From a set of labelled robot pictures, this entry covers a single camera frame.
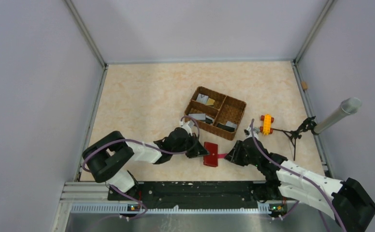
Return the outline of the red leather card holder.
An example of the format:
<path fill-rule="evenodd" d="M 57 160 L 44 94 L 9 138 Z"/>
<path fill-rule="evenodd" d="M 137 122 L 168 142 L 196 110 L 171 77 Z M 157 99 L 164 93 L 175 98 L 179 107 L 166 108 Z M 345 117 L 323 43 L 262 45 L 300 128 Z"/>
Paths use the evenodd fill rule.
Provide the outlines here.
<path fill-rule="evenodd" d="M 217 167 L 218 160 L 224 159 L 227 153 L 219 153 L 218 145 L 211 142 L 204 142 L 204 148 L 209 152 L 208 155 L 203 157 L 203 164 L 207 167 Z"/>

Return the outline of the brown wicker divided basket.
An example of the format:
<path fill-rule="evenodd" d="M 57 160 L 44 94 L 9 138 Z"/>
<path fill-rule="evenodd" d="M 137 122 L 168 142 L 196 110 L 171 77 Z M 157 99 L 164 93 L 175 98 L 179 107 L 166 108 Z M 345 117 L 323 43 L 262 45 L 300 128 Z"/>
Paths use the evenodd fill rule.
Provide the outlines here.
<path fill-rule="evenodd" d="M 215 100 L 214 106 L 207 106 L 196 101 L 198 94 L 205 94 Z M 210 119 L 206 121 L 197 121 L 200 129 L 211 134 L 232 141 L 238 131 L 243 115 L 246 109 L 246 102 L 234 97 L 219 93 L 203 86 L 196 88 L 193 93 L 184 114 L 204 113 Z M 227 121 L 237 125 L 235 132 L 228 132 L 217 128 L 217 124 L 226 124 Z"/>

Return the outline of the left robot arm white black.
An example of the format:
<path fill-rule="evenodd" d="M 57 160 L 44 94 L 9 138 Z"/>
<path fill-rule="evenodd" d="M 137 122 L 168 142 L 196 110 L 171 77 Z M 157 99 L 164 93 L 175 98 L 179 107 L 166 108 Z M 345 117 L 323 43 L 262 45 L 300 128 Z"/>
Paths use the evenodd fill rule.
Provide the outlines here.
<path fill-rule="evenodd" d="M 129 161 L 163 164 L 178 154 L 190 159 L 206 156 L 209 151 L 201 145 L 199 136 L 185 126 L 150 143 L 126 139 L 119 131 L 113 131 L 82 153 L 82 169 L 91 173 L 95 182 L 114 186 L 121 196 L 131 200 L 138 190 L 133 175 L 123 169 Z"/>

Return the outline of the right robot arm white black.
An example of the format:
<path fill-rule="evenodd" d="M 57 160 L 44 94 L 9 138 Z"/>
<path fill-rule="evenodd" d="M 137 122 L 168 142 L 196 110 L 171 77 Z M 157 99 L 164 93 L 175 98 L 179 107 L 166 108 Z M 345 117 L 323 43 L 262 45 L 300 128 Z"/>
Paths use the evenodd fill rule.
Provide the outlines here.
<path fill-rule="evenodd" d="M 311 172 L 277 153 L 269 152 L 252 137 L 238 140 L 225 156 L 240 166 L 255 166 L 266 179 L 266 193 L 297 200 L 325 213 L 346 232 L 365 231 L 375 216 L 375 202 L 353 178 L 333 179 Z"/>

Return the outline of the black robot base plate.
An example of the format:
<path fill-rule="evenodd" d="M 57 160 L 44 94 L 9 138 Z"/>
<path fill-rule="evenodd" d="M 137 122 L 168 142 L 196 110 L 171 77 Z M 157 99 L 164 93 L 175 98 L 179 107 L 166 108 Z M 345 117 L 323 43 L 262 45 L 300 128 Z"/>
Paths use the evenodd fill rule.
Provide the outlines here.
<path fill-rule="evenodd" d="M 291 207 L 271 184 L 264 181 L 145 181 L 127 195 L 148 209 L 256 209 L 267 203 L 272 213 L 286 213 Z"/>

